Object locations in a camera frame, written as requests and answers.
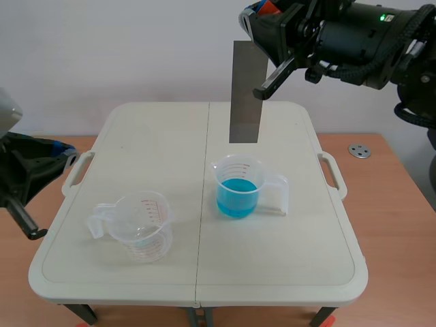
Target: black cable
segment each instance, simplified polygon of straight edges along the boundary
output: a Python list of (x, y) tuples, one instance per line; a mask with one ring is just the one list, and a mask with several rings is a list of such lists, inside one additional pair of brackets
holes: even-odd
[(394, 53), (399, 51), (404, 43), (411, 39), (416, 31), (421, 27), (421, 24), (430, 16), (434, 15), (436, 12), (436, 7), (434, 5), (428, 4), (423, 5), (411, 20), (407, 23), (403, 32), (396, 38), (396, 42), (393, 45), (387, 47), (384, 51), (380, 52), (375, 56), (375, 58), (366, 65), (355, 68), (340, 68), (336, 71), (328, 71), (327, 75), (332, 78), (359, 78), (370, 74), (375, 69), (383, 65), (386, 60), (388, 60)]
[(436, 121), (432, 121), (428, 118), (420, 117), (405, 110), (403, 102), (396, 105), (394, 109), (395, 114), (400, 118), (417, 126), (436, 129)]

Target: empty measuring cup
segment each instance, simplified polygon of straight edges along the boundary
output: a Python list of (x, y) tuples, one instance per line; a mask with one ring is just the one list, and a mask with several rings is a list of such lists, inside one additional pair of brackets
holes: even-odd
[(277, 189), (279, 210), (289, 211), (289, 184), (284, 176), (272, 174), (262, 163), (248, 155), (228, 155), (211, 164), (217, 183), (218, 208), (231, 217), (243, 218), (258, 205), (264, 188)]
[(136, 262), (162, 258), (172, 243), (172, 213), (165, 197), (141, 191), (121, 198), (115, 204), (99, 204), (88, 218), (88, 229), (101, 238), (106, 229)]

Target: wooden table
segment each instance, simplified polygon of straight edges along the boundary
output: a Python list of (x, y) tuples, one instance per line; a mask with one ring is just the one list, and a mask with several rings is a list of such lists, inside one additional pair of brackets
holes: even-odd
[[(80, 152), (94, 137), (57, 138)], [(342, 171), (349, 194), (345, 208), (367, 259), (369, 284), (352, 306), (335, 312), (334, 327), (430, 327), (436, 322), (436, 215), (393, 155), (375, 134), (320, 135), (322, 148)], [(369, 159), (348, 153), (352, 143), (372, 151)], [(64, 174), (27, 207), (41, 227), (48, 227), (60, 207)], [(0, 327), (76, 326), (80, 318), (62, 306), (38, 298), (27, 272), (40, 240), (25, 238), (13, 219), (0, 211)], [(314, 308), (232, 307), (217, 309), (216, 327), (307, 326)], [(188, 326), (185, 312), (170, 307), (96, 307), (99, 325)]]

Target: metal plate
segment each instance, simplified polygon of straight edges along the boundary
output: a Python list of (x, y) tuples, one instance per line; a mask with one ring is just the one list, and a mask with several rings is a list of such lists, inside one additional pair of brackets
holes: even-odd
[(369, 147), (363, 144), (352, 144), (348, 147), (348, 151), (356, 158), (366, 159), (371, 156)]
[(233, 46), (230, 143), (257, 143), (262, 101), (253, 89), (266, 79), (268, 57), (251, 41), (235, 41)]

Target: blue liquid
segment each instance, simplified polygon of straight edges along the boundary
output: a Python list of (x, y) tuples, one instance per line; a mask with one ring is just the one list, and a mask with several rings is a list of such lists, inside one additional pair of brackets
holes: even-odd
[[(223, 185), (238, 192), (255, 191), (257, 187), (245, 179), (233, 178)], [(251, 214), (258, 205), (258, 192), (250, 194), (232, 193), (221, 186), (217, 188), (217, 205), (219, 210), (228, 216), (243, 218)]]

